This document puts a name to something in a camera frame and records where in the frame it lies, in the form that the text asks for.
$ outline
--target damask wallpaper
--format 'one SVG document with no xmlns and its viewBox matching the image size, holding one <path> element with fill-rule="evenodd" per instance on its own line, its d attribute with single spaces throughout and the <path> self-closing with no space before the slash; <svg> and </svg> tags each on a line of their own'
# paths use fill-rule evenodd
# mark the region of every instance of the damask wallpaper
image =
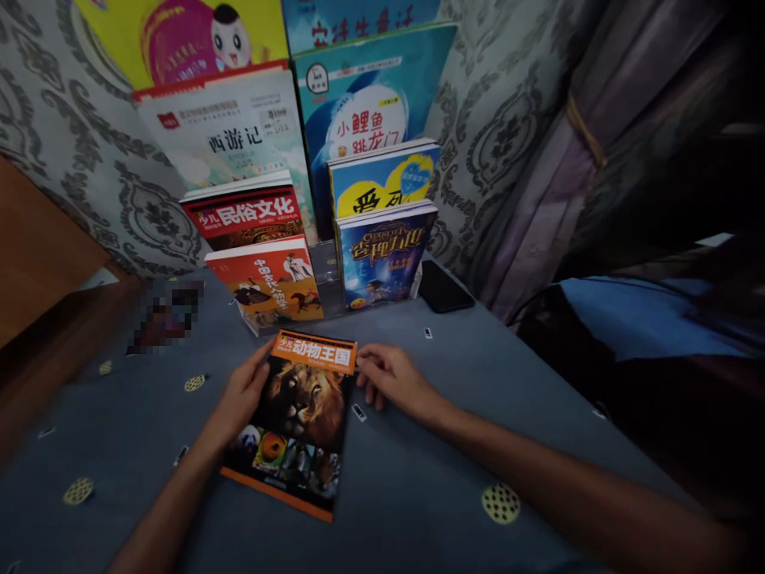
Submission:
<svg viewBox="0 0 765 574">
<path fill-rule="evenodd" d="M 562 101 L 604 0 L 442 0 L 461 22 L 427 133 L 443 146 L 431 250 L 463 274 Z M 143 277 L 202 264 L 184 187 L 72 0 L 0 0 L 0 153 Z"/>
</svg>

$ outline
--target hand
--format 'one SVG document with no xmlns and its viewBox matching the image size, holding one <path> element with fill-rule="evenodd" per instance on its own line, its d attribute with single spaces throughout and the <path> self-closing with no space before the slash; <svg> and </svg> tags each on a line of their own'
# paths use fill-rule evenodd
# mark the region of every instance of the hand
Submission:
<svg viewBox="0 0 765 574">
<path fill-rule="evenodd" d="M 374 403 L 378 411 L 388 398 L 409 416 L 422 421 L 445 402 L 398 347 L 380 343 L 364 345 L 357 362 L 361 374 L 356 384 L 367 388 L 367 404 Z"/>
<path fill-rule="evenodd" d="M 261 400 L 269 377 L 269 364 L 261 364 L 271 352 L 274 340 L 259 348 L 231 373 L 218 406 L 199 435 L 198 442 L 215 452 L 224 450 L 247 426 Z"/>
</svg>

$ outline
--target blue tablecloth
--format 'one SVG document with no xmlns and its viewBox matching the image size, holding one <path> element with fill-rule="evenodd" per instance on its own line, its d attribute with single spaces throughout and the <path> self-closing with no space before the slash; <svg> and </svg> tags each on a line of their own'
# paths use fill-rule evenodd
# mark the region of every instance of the blue tablecloth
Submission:
<svg viewBox="0 0 765 574">
<path fill-rule="evenodd" d="M 206 291 L 190 337 L 125 356 L 139 315 L 30 433 L 0 476 L 0 570 L 102 572 L 191 445 L 233 368 L 263 343 L 227 305 L 209 270 L 158 281 Z M 424 336 L 430 328 L 433 339 Z M 456 404 L 577 457 L 692 500 L 485 308 L 433 314 L 422 300 L 316 324 L 305 332 L 395 344 Z M 112 371 L 99 366 L 112 361 Z M 203 387 L 185 392 L 191 377 Z M 354 401 L 363 405 L 363 392 Z M 214 476 L 182 555 L 181 572 L 566 571 L 582 557 L 528 505 L 500 526 L 481 507 L 496 479 L 395 408 L 350 415 L 335 521 L 328 525 Z M 38 438 L 41 428 L 55 432 Z M 94 494 L 61 501 L 79 477 Z"/>
</svg>

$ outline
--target publisher logo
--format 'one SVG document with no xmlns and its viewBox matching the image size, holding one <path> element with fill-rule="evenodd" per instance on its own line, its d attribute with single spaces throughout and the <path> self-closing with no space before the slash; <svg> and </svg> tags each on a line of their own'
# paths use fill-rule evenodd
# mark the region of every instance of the publisher logo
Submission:
<svg viewBox="0 0 765 574">
<path fill-rule="evenodd" d="M 165 129 L 176 129 L 181 127 L 181 124 L 175 119 L 175 114 L 173 112 L 157 114 L 157 119 Z"/>
</svg>

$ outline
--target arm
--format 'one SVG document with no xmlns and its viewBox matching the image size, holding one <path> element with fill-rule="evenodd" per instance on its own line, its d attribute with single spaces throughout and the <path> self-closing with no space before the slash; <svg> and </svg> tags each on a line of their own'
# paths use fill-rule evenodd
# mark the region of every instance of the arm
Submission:
<svg viewBox="0 0 765 574">
<path fill-rule="evenodd" d="M 272 346 L 272 341 L 267 343 L 233 372 L 202 433 L 118 551 L 110 574 L 172 571 L 207 480 L 257 408 L 269 375 L 268 364 L 261 365 L 261 361 Z"/>
<path fill-rule="evenodd" d="M 507 482 L 572 544 L 619 572 L 731 571 L 738 536 L 607 470 L 463 411 L 441 397 L 403 351 L 360 352 L 367 403 L 383 395 Z"/>
</svg>

